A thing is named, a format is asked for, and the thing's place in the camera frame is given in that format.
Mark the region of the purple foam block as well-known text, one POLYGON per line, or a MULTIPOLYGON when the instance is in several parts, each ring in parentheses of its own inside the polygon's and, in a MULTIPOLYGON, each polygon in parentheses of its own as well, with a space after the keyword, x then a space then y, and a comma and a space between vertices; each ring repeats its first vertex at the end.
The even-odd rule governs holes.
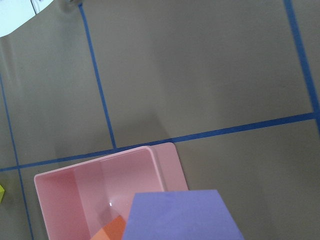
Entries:
POLYGON ((217 190, 137 193, 125 240, 242 240, 217 190))

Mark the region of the orange foam block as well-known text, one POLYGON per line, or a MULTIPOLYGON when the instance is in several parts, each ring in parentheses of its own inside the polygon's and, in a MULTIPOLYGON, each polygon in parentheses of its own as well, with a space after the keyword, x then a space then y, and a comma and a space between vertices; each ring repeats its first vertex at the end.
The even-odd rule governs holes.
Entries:
POLYGON ((91 240, 121 240, 126 228, 126 221, 119 215, 102 227, 91 240))

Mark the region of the yellow foam block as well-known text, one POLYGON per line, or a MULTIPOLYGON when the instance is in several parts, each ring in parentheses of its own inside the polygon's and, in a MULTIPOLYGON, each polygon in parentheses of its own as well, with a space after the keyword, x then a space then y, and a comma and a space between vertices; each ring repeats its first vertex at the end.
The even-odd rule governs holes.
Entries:
POLYGON ((4 194, 5 194, 5 189, 2 185, 0 185, 0 203, 3 200, 4 194))

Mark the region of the pink plastic bin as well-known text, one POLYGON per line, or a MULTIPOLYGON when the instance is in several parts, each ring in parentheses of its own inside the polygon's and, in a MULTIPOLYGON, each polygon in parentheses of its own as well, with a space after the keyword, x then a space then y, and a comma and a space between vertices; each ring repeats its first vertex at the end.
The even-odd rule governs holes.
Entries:
POLYGON ((116 217, 127 220, 136 193, 188 189, 173 143, 40 173, 34 185, 51 240, 88 240, 116 217))

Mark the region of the brown paper table cover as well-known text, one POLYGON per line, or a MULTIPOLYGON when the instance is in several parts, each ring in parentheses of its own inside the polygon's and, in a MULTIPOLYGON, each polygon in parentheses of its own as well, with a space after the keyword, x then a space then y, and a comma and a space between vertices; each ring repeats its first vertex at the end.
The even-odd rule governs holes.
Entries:
POLYGON ((1 239, 47 239, 36 174, 166 142, 245 239, 319 239, 319 1, 56 0, 1 37, 1 239))

